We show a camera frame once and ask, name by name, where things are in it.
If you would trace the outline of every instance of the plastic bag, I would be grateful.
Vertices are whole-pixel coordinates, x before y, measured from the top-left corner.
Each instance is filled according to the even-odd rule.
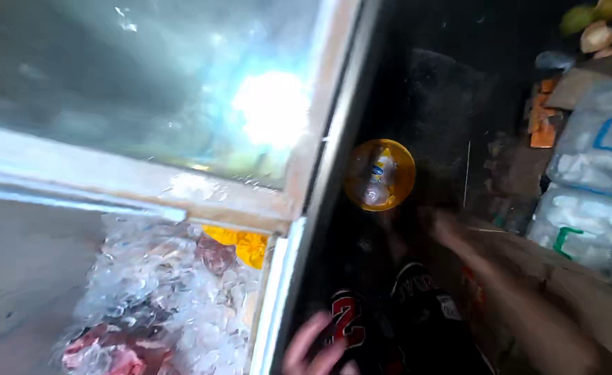
[[[260,271],[201,226],[103,216],[107,239],[55,346],[70,374],[241,374]]]

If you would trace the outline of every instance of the fingers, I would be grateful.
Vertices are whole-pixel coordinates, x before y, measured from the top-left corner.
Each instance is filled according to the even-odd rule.
[[[354,360],[350,360],[343,365],[341,375],[361,375],[361,371],[357,363]]]
[[[297,333],[294,335],[290,346],[287,347],[287,350],[285,351],[283,371],[286,374],[292,372],[291,370],[293,368],[301,365],[301,362],[306,357],[310,346],[318,337],[320,332],[327,327],[330,321],[331,315],[322,311],[313,315],[306,323],[304,323],[303,326],[301,326],[301,328],[299,328],[299,331],[297,331]]]
[[[345,340],[335,341],[320,352],[312,362],[306,373],[308,375],[327,375],[334,368],[338,360],[345,353]]]

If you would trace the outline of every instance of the yellow bowl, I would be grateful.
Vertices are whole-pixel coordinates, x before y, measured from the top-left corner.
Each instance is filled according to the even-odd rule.
[[[414,159],[412,158],[412,155],[410,155],[410,151],[403,147],[403,145],[399,142],[392,140],[370,140],[364,142],[352,150],[350,163],[358,159],[363,160],[364,158],[368,158],[368,155],[380,147],[388,148],[392,157],[394,158],[394,161],[396,162],[396,173],[394,174],[393,187],[394,191],[392,192],[394,200],[392,202],[379,206],[369,206],[362,202],[354,194],[354,187],[359,183],[363,183],[360,181],[361,179],[359,177],[346,175],[343,183],[343,188],[348,198],[366,211],[385,211],[385,209],[398,206],[405,200],[405,198],[408,198],[408,195],[410,195],[410,192],[412,191],[412,186],[414,186],[414,177],[416,175]]]

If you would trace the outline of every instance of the person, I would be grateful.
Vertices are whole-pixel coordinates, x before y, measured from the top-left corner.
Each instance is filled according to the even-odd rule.
[[[284,375],[493,373],[449,294],[382,222],[399,265],[385,313],[390,328],[369,311],[362,296],[339,290],[330,301],[331,313],[318,312],[294,335],[283,358]],[[485,285],[535,368],[548,375],[597,371],[593,343],[560,311],[487,259],[451,214],[437,212],[433,228],[435,241],[460,257]],[[313,352],[318,342],[325,344]]]

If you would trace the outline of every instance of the red number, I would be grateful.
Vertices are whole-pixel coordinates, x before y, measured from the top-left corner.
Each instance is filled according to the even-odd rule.
[[[354,348],[364,343],[366,339],[366,328],[355,326],[361,318],[361,309],[357,300],[352,297],[341,297],[331,305],[331,313],[334,315],[334,340],[345,339],[347,348]]]

